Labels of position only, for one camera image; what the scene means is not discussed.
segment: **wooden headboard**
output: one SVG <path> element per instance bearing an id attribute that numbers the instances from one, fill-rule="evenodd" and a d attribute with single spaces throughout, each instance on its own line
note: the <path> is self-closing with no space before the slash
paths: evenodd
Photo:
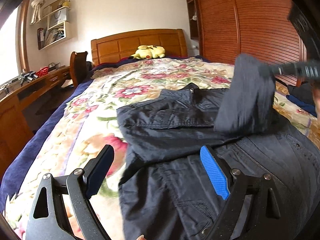
<path id="1" fill-rule="evenodd" d="M 91 41 L 92 61 L 97 66 L 115 63 L 134 54 L 140 45 L 162 46 L 167 56 L 187 56 L 182 29 L 150 29 L 118 33 Z"/>

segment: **bed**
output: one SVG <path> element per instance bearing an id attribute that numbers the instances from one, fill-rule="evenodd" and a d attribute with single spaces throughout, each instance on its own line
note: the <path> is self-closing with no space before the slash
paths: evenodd
<path id="1" fill-rule="evenodd" d="M 142 44 L 161 45 L 169 56 L 122 59 Z M 210 63 L 200 56 L 187 58 L 182 30 L 121 33 L 93 40 L 91 45 L 96 68 L 36 133 L 3 178 L 1 208 L 21 238 L 42 176 L 47 172 L 53 176 L 70 174 L 110 144 L 115 150 L 114 162 L 90 202 L 109 236 L 113 240 L 123 239 L 117 188 L 127 143 L 118 128 L 116 109 L 157 98 L 161 89 L 178 90 L 190 82 L 202 89 L 228 88 L 233 77 L 233 65 Z M 286 99 L 286 87 L 277 83 L 276 89 L 274 108 L 320 147 L 316 118 Z M 65 205 L 75 235 L 82 237 L 68 198 Z"/>

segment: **fingernail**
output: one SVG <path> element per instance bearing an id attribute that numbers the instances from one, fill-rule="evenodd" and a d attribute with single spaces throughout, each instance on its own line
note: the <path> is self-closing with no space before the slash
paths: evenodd
<path id="1" fill-rule="evenodd" d="M 145 240 L 144 235 L 139 236 L 137 240 Z"/>

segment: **window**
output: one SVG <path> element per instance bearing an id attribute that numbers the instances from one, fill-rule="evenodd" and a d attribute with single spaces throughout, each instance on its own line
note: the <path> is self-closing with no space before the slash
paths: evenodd
<path id="1" fill-rule="evenodd" d="M 16 54 L 16 25 L 18 8 L 0 30 L 0 85 L 19 76 Z"/>

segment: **wooden desk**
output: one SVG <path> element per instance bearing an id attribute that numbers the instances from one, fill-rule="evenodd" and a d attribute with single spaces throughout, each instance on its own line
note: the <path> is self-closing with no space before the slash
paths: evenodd
<path id="1" fill-rule="evenodd" d="M 0 100 L 0 179 L 33 137 L 22 110 L 53 87 L 63 84 L 68 76 L 69 67 L 61 67 L 18 88 Z"/>

